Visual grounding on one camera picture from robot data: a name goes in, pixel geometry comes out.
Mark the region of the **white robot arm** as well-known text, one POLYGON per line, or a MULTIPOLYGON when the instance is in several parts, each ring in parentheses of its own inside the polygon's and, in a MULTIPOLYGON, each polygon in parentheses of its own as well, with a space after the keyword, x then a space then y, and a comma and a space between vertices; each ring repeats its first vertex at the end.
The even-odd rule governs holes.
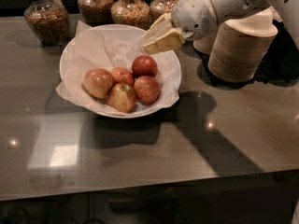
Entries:
POLYGON ((299 48, 299 0, 178 0, 171 12, 155 21, 138 42, 146 54, 179 49, 199 40, 230 19, 242 19, 272 7, 299 48))

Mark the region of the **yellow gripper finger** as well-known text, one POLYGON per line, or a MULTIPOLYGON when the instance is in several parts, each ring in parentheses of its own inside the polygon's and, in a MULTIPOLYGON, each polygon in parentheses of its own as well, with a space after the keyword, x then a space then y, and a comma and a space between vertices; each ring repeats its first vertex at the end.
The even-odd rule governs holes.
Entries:
POLYGON ((172 28, 164 35, 146 41, 142 45, 142 49, 147 54, 157 54, 173 49, 179 49, 185 43, 185 39, 181 32, 172 28))
POLYGON ((170 13, 164 13, 160 16, 151 27, 140 38, 138 44, 145 46, 151 41, 165 35, 173 28, 173 22, 171 20, 170 13))

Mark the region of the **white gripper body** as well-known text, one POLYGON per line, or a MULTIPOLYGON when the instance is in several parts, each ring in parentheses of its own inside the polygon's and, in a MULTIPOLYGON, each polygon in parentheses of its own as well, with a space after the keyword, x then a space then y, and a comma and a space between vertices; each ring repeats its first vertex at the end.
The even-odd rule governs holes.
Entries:
POLYGON ((185 40, 200 40, 217 28, 211 0, 178 0, 171 19, 185 40))

